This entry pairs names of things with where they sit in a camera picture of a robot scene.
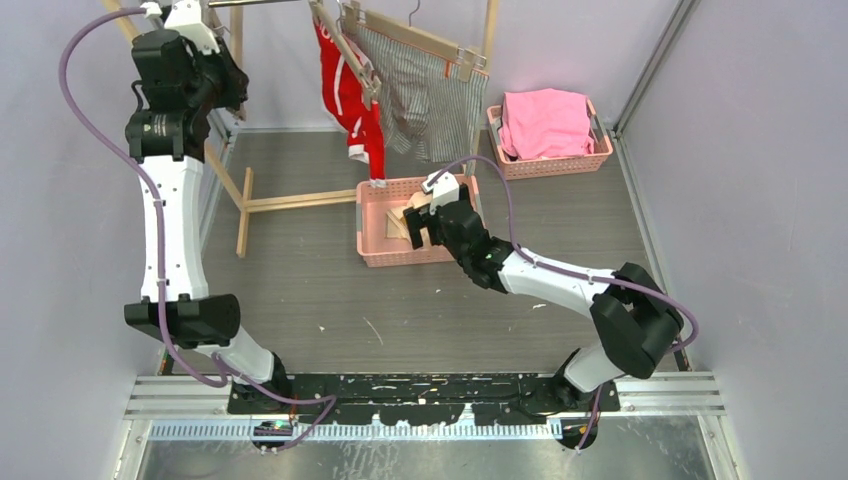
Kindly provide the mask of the empty pink basket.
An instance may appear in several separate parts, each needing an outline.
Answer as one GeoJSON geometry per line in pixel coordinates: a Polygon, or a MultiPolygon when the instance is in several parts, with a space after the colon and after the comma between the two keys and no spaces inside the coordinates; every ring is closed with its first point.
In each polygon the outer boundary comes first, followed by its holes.
{"type": "Polygon", "coordinates": [[[374,187],[369,181],[357,185],[357,251],[368,267],[454,261],[443,246],[426,242],[423,248],[413,249],[400,226],[389,218],[391,210],[421,191],[423,181],[423,177],[406,177],[389,179],[385,187],[374,187]]]}

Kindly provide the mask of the beige underwear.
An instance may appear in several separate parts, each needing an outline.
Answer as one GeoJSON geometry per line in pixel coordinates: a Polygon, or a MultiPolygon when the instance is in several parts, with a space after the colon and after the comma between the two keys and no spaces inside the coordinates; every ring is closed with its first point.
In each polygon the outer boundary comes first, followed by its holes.
{"type": "MultiPolygon", "coordinates": [[[[409,242],[410,239],[408,236],[406,224],[403,218],[403,211],[409,207],[421,207],[427,206],[429,207],[430,196],[425,195],[422,192],[417,192],[413,194],[405,204],[390,208],[387,213],[387,227],[386,227],[386,237],[389,239],[405,239],[409,242]]],[[[439,231],[440,223],[435,215],[431,215],[427,222],[429,227],[429,244],[426,245],[422,249],[430,249],[435,248],[436,246],[444,247],[445,246],[445,238],[444,235],[439,231]]]]}

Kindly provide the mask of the beige hanger holding striped underwear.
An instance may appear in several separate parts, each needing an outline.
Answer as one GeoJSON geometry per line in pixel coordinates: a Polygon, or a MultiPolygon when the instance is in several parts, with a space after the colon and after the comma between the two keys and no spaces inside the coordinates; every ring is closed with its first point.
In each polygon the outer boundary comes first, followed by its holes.
{"type": "Polygon", "coordinates": [[[488,59],[472,47],[446,40],[417,27],[403,25],[386,15],[363,9],[358,1],[341,4],[342,18],[349,30],[361,25],[400,43],[442,58],[459,66],[459,77],[469,81],[472,71],[488,73],[488,59]]]}

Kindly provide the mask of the beige clip hanger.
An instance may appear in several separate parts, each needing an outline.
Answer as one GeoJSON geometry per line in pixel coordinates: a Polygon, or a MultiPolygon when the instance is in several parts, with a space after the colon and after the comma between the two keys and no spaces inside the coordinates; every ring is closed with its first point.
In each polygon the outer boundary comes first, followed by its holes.
{"type": "Polygon", "coordinates": [[[243,33],[244,8],[232,4],[231,1],[209,1],[209,18],[213,30],[221,30],[229,34],[229,49],[235,64],[243,67],[243,33]],[[228,23],[224,24],[219,18],[218,10],[228,11],[228,23]]]}

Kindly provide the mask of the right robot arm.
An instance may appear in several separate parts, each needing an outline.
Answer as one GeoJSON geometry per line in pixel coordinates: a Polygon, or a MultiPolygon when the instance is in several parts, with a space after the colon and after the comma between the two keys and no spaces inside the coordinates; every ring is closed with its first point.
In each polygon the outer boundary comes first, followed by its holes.
{"type": "Polygon", "coordinates": [[[464,184],[422,183],[404,218],[413,248],[444,247],[478,287],[532,296],[591,320],[596,344],[573,352],[555,374],[556,400],[567,410],[582,409],[608,381],[650,378],[683,328],[641,266],[580,269],[493,236],[464,184]]]}

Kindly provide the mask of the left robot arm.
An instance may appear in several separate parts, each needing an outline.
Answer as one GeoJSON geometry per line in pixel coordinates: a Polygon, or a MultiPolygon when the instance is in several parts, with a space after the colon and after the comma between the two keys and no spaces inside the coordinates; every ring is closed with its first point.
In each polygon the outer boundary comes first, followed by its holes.
{"type": "Polygon", "coordinates": [[[247,77],[225,45],[203,52],[175,30],[136,37],[132,60],[139,99],[125,128],[144,200],[146,261],[140,299],[124,308],[128,326],[172,353],[192,350],[231,375],[233,388],[269,413],[292,388],[279,357],[242,327],[233,294],[210,292],[201,253],[199,190],[211,110],[240,106],[247,77]]]}

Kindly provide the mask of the grey striped underwear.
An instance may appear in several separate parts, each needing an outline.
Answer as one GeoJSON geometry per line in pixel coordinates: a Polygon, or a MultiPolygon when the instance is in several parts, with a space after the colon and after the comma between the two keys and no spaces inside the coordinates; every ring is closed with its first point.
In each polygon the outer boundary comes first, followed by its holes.
{"type": "Polygon", "coordinates": [[[462,79],[459,64],[363,25],[348,33],[381,82],[380,121],[388,148],[430,163],[474,153],[487,73],[462,79]]]}

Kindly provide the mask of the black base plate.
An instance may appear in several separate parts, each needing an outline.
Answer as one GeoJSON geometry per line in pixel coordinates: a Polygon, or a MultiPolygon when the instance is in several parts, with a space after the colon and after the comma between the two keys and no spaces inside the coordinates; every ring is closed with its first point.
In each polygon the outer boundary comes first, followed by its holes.
{"type": "Polygon", "coordinates": [[[536,425],[558,414],[591,411],[592,396],[575,408],[560,397],[563,383],[537,373],[296,374],[295,399],[334,395],[324,424],[452,425],[469,409],[475,426],[536,425]]]}

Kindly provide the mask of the red underwear white trim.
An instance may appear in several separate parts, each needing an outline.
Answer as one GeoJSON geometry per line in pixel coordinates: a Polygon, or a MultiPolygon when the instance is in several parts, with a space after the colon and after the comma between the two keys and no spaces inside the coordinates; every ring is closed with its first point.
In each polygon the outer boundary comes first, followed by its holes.
{"type": "Polygon", "coordinates": [[[324,109],[346,132],[347,157],[367,164],[374,186],[385,185],[385,146],[376,101],[366,107],[362,86],[330,36],[327,26],[313,20],[319,46],[321,96],[324,109]]]}

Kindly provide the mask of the beige hanger holding red underwear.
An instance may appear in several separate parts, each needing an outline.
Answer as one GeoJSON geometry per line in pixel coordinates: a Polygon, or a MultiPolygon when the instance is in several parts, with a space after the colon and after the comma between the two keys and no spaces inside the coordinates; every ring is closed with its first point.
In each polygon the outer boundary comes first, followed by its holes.
{"type": "Polygon", "coordinates": [[[351,69],[362,90],[363,104],[371,109],[377,101],[381,82],[376,77],[373,67],[368,62],[362,62],[357,52],[352,48],[352,43],[343,34],[339,27],[340,19],[335,19],[323,6],[322,1],[308,2],[313,17],[320,21],[326,28],[330,39],[335,43],[341,56],[351,69]]]}

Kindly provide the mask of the pink cloth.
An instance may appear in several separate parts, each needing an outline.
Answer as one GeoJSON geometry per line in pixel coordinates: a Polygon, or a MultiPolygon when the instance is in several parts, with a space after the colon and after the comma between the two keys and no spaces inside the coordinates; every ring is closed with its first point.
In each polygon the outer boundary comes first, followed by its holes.
{"type": "Polygon", "coordinates": [[[584,94],[552,88],[505,93],[499,130],[504,151],[519,160],[592,154],[587,100],[584,94]]]}

